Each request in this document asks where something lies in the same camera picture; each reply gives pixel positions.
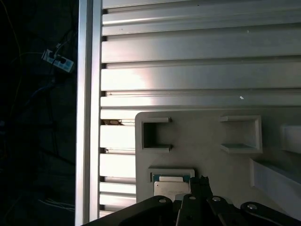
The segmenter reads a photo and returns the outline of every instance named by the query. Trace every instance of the bolt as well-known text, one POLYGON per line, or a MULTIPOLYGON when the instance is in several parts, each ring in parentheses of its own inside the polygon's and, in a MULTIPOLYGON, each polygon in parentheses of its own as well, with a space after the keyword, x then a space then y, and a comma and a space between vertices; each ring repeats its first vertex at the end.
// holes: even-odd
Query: bolt
POLYGON ((257 209, 257 206, 255 206, 254 204, 249 204, 249 205, 248 205, 248 208, 249 208, 249 209, 252 209, 252 210, 256 210, 256 209, 257 209))
POLYGON ((219 202, 221 199, 219 197, 213 197, 212 200, 215 202, 219 202))

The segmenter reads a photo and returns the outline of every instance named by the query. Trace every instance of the electrical cable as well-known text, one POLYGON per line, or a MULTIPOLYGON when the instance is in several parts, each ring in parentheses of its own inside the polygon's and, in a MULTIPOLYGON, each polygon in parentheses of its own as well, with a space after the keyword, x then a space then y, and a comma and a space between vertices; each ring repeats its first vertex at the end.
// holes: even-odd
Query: electrical cable
POLYGON ((5 218, 8 216, 8 214, 15 207, 15 205, 20 201, 21 198, 22 198, 22 195, 20 195, 19 198, 17 198, 17 200, 11 205, 11 207, 8 209, 8 211, 6 212, 6 214, 4 214, 3 220, 5 220, 5 218))
POLYGON ((61 206, 57 206, 57 205, 53 205, 53 204, 50 204, 50 203, 47 203, 47 202, 43 202, 42 200, 38 200, 39 202, 45 204, 45 205, 48 205, 48 206, 53 206, 53 207, 57 207, 57 208, 60 208, 60 209, 64 209, 64 210, 68 210, 68 211, 71 211, 71 212, 74 212, 74 210, 72 208, 66 208, 66 207, 61 207, 61 206))
MULTIPOLYGON (((15 30, 14 30, 13 24, 11 23, 11 20, 10 20, 10 18, 9 18, 8 10, 6 9, 6 6, 5 6, 3 0, 0 0, 0 2, 1 2, 1 4, 2 4, 3 7, 4 7, 6 16, 8 17, 8 22, 9 22, 9 24, 10 24, 11 30, 13 31, 13 34, 14 34, 14 37, 15 37, 15 40, 16 40, 16 44, 17 44, 17 46, 18 46, 19 55, 21 55, 21 48, 20 48, 20 45, 19 45, 19 41, 18 41, 16 32, 15 32, 15 30)), ((14 98, 13 104, 12 104, 11 109, 10 109, 9 117, 11 117, 11 115, 12 115, 12 113, 13 113, 13 109, 14 109, 14 106, 15 106, 15 103, 16 103, 16 99, 17 99, 17 96, 18 96, 18 92, 19 92, 19 89, 20 89, 21 82, 22 82, 22 74, 21 74, 21 76, 20 76, 20 80, 19 80, 19 83, 18 83, 18 86, 17 86, 17 89, 16 89, 16 94, 15 94, 15 98, 14 98)))
POLYGON ((27 54, 39 54, 39 55, 44 55, 45 52, 43 52, 43 53, 40 53, 40 52, 25 52, 25 53, 21 53, 19 56, 17 56, 15 59, 13 59, 13 60, 9 63, 9 65, 12 65, 19 57, 22 57, 22 56, 27 55, 27 54))
POLYGON ((56 55, 56 54, 58 53, 58 51, 59 51, 64 45, 66 45, 69 41, 71 41, 71 40, 77 35, 77 33, 78 33, 78 32, 75 32, 75 33, 71 36, 71 38, 69 38, 67 41, 65 41, 63 44, 61 44, 61 45, 56 49, 54 55, 56 55))
POLYGON ((64 203, 64 202, 57 202, 57 201, 54 201, 54 200, 52 200, 52 199, 48 199, 48 200, 46 200, 46 201, 52 202, 52 203, 62 204, 62 205, 65 205, 65 206, 73 206, 73 207, 75 207, 75 205, 68 204, 68 203, 64 203))
POLYGON ((20 48, 20 45, 19 45, 19 41, 18 41, 16 32, 15 32, 15 30, 14 30, 13 24, 11 23, 11 20, 10 20, 10 18, 9 18, 8 10, 6 9, 6 6, 5 6, 3 0, 0 0, 0 2, 2 3, 2 5, 3 5, 3 7, 4 7, 6 16, 8 17, 9 25, 10 25, 10 27, 11 27, 11 30, 13 31, 13 34, 14 34, 14 37, 15 37, 15 40, 16 40, 16 44, 17 44, 17 46, 18 46, 19 55, 21 55, 21 48, 20 48))

